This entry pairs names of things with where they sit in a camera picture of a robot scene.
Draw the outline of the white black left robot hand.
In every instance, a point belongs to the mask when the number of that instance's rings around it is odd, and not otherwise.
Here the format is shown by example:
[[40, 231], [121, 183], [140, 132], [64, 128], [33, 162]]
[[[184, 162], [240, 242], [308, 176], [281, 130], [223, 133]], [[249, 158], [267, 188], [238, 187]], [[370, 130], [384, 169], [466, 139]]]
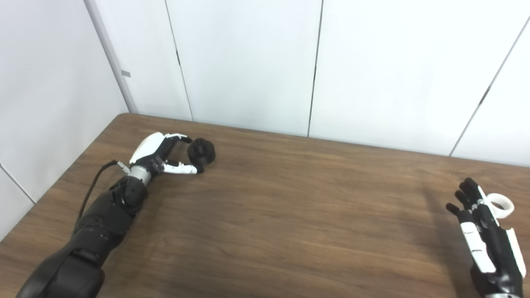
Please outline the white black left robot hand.
[[167, 160], [172, 149], [178, 142], [192, 143], [192, 139], [186, 135], [174, 133], [163, 134], [156, 132], [146, 137], [134, 151], [130, 159], [130, 174], [133, 170], [142, 169], [155, 177], [157, 174], [201, 174], [204, 172], [202, 166], [184, 164], [182, 162], [172, 163]]

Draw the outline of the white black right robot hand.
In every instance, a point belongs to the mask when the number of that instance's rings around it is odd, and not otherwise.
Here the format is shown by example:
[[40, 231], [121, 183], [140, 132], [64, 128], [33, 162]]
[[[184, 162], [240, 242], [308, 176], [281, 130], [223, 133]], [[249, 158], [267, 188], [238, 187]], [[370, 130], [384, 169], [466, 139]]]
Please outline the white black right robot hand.
[[472, 283], [481, 298], [522, 298], [527, 274], [522, 251], [513, 228], [499, 220], [513, 213], [513, 202], [502, 194], [485, 194], [472, 178], [465, 178], [455, 192], [462, 207], [452, 203], [447, 211], [456, 215], [473, 259]]

